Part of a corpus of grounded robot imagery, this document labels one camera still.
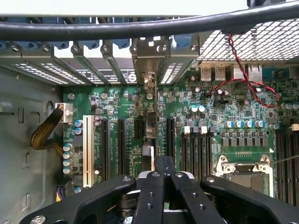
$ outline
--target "white pci slot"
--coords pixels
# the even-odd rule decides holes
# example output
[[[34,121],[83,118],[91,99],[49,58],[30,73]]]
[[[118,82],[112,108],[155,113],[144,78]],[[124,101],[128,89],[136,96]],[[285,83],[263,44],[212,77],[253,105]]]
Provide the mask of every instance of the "white pci slot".
[[[83,187],[94,184],[94,116],[83,115]]]

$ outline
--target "gray metal panel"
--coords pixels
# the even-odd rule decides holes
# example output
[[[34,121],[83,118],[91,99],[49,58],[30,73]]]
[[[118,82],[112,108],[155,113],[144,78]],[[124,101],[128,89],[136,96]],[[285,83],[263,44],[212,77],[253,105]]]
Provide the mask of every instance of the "gray metal panel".
[[[58,93],[53,85],[17,75],[0,70],[0,109],[7,112],[0,112],[1,224],[17,224],[27,214],[53,203],[54,174],[61,170],[56,151],[28,146],[36,125],[46,118],[47,102],[59,102]]]

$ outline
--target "red and black wire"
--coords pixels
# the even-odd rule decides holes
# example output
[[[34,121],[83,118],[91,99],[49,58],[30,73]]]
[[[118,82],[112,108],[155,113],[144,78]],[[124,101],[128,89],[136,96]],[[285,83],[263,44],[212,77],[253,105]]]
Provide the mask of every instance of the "red and black wire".
[[[252,98],[253,98],[254,100],[256,100],[259,104],[261,104],[261,105],[263,105],[264,107],[267,107],[267,108],[274,108],[274,107],[277,107],[277,106],[278,106],[278,102],[279,102],[279,96],[277,95],[277,93],[275,92],[275,90],[274,90],[273,88],[271,88],[271,87],[269,87],[269,86],[267,86],[267,85],[265,85],[265,84],[263,84],[263,83],[260,83],[260,82],[254,82],[254,81],[250,81],[250,80],[249,80],[249,76],[248,76],[248,74],[246,73],[246,71],[245,71],[243,65],[241,64],[241,60],[240,60],[240,58],[239,58],[238,55],[237,55],[237,51],[236,51],[236,49],[235,49],[235,47],[234,47],[234,40],[233,40],[232,35],[229,35],[229,36],[228,36],[228,43],[229,43],[229,45],[230,45],[230,47],[231,47],[231,49],[232,49],[232,53],[233,53],[233,55],[235,56],[235,60],[236,60],[236,62],[237,62],[238,65],[239,65],[240,71],[242,72],[242,74],[243,74],[243,76],[244,76],[244,79],[243,79],[243,78],[233,78],[233,79],[231,79],[231,80],[224,81],[224,82],[222,82],[221,84],[219,84],[219,85],[217,85],[217,86],[214,86],[214,87],[207,93],[207,95],[208,95],[208,96],[211,95],[215,90],[221,88],[222,86],[224,86],[224,85],[226,85],[226,84],[228,84],[228,83],[232,83],[232,82],[246,82],[246,84],[247,84],[247,86],[248,86],[248,88],[249,88],[249,90],[250,90],[250,92],[251,92]],[[276,103],[275,103],[275,105],[270,105],[270,104],[266,104],[266,103],[262,102],[262,100],[256,95],[256,91],[255,91],[255,89],[252,87],[252,84],[255,85],[255,86],[263,87],[265,90],[270,91],[270,92],[274,95],[274,97],[275,97],[275,99],[276,99]]]

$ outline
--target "black wire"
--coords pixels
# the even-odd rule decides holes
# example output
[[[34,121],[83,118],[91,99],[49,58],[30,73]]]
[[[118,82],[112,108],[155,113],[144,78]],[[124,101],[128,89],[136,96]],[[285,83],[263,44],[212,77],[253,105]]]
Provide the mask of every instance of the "black wire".
[[[74,41],[168,36],[299,17],[299,1],[210,16],[116,24],[24,24],[0,22],[0,40]]]

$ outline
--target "chip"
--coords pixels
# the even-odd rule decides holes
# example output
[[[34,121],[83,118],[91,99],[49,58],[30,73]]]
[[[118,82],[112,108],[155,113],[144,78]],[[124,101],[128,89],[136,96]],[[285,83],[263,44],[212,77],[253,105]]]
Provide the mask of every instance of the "chip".
[[[245,116],[246,117],[252,116],[252,112],[251,111],[245,111]]]
[[[211,119],[212,119],[212,120],[217,120],[217,114],[212,114],[212,115],[211,115]]]

